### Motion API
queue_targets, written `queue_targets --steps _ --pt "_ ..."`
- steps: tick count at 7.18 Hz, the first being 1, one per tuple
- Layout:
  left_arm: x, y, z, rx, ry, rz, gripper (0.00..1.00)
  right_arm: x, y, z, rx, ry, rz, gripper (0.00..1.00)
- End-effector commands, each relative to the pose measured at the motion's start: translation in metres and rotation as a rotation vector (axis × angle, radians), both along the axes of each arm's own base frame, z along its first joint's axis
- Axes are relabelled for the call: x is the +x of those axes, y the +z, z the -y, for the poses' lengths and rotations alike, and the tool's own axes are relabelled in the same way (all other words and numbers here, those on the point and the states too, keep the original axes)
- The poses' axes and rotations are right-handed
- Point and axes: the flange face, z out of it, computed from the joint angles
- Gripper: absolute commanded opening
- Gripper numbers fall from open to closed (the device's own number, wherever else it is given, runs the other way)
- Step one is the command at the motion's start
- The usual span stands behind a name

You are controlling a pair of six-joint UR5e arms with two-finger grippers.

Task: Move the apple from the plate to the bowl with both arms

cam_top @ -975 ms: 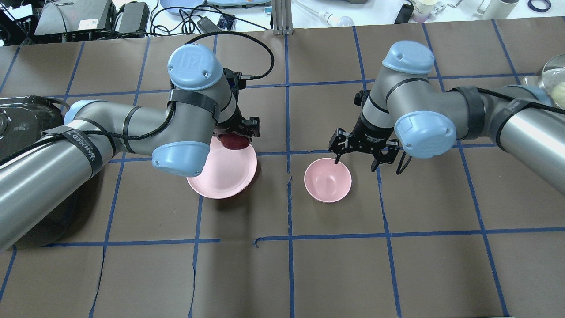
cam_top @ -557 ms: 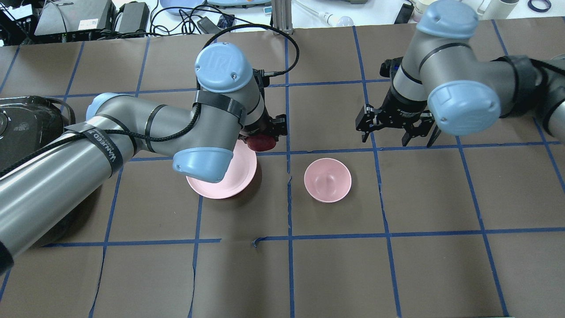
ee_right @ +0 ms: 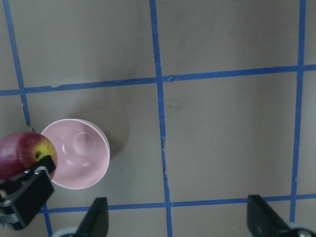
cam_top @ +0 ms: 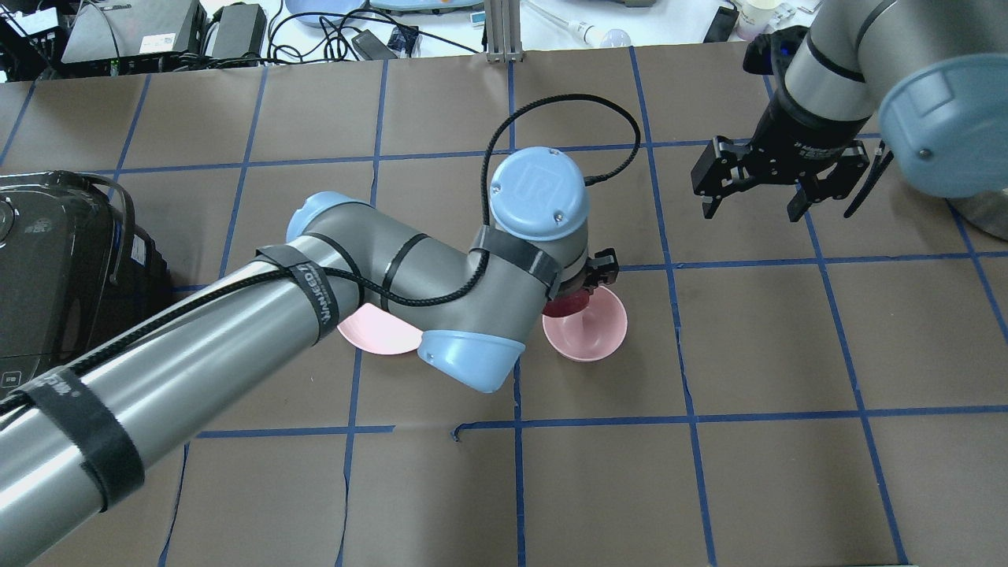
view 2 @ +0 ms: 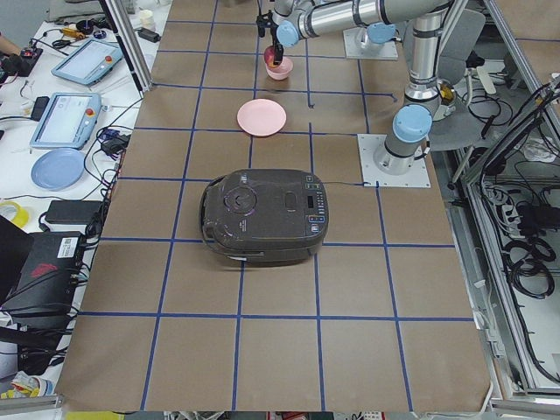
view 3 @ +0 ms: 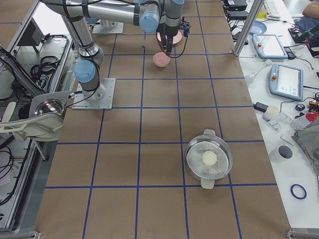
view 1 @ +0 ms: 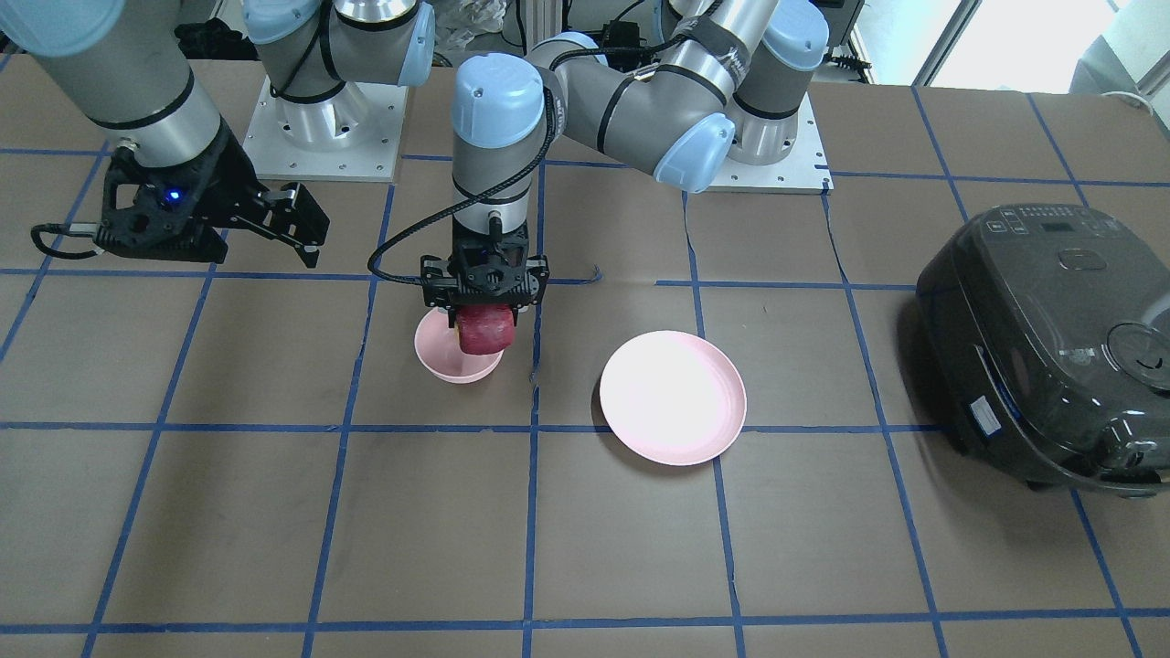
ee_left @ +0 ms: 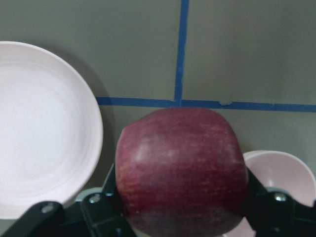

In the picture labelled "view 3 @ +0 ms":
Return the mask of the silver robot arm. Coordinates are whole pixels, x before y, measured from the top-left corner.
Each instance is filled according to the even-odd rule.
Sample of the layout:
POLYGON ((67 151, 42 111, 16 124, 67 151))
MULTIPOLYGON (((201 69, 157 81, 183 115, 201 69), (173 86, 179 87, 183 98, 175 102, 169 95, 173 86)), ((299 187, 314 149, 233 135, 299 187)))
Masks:
POLYGON ((104 91, 99 79, 103 61, 101 48, 93 41, 86 20, 96 18, 138 26, 145 33, 160 35, 161 50, 169 56, 173 38, 180 30, 188 37, 191 28, 182 15, 182 0, 45 0, 44 4, 60 14, 76 41, 81 61, 74 74, 86 98, 98 97, 104 91))

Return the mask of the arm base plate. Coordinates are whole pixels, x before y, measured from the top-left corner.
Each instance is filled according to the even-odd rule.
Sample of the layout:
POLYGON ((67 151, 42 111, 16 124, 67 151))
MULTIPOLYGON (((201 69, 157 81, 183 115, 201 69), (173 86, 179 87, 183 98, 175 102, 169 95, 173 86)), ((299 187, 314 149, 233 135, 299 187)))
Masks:
POLYGON ((113 35, 122 34, 124 24, 110 20, 99 20, 93 27, 93 34, 113 35))
POLYGON ((86 91, 76 94, 74 104, 71 106, 73 110, 111 110, 113 106, 113 98, 115 91, 115 78, 101 78, 100 86, 93 96, 86 91))

